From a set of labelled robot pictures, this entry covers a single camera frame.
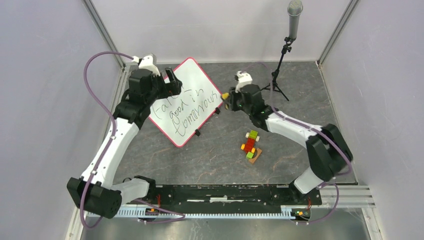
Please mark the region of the pink framed whiteboard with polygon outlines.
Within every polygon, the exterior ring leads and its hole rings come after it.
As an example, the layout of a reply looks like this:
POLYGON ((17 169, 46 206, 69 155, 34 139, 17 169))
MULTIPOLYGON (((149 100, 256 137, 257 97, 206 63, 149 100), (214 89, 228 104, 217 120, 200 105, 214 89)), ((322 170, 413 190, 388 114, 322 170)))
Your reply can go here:
POLYGON ((188 57, 173 72, 182 82, 181 93, 156 100, 149 119, 180 148, 223 102, 221 91, 194 58, 188 57))

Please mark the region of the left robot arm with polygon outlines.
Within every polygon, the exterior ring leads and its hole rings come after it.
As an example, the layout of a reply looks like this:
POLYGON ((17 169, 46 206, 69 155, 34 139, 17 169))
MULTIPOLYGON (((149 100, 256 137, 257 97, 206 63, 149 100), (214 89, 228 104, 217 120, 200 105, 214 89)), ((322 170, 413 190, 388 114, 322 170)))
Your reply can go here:
POLYGON ((113 184, 113 179, 129 144, 151 114, 153 103, 182 92, 183 83, 174 71, 167 67, 165 72, 166 76, 147 68, 132 71, 129 88, 111 115, 112 125, 98 153, 79 178, 69 179, 66 187, 81 218, 89 212, 111 219, 124 204, 136 199, 145 204, 156 200, 156 182, 151 178, 136 176, 120 184, 113 184))

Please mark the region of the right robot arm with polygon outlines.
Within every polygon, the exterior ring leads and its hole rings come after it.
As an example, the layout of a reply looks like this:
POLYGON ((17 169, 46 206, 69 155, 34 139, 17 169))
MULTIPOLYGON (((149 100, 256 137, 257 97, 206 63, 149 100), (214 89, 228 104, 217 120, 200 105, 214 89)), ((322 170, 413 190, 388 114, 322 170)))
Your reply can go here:
POLYGON ((221 98, 229 110, 246 113, 257 128, 286 137, 307 150, 309 167, 289 184, 288 196, 293 203, 302 204, 314 188, 352 172, 352 152, 334 124, 314 125, 284 114, 265 103, 255 84, 240 90, 231 87, 221 98))

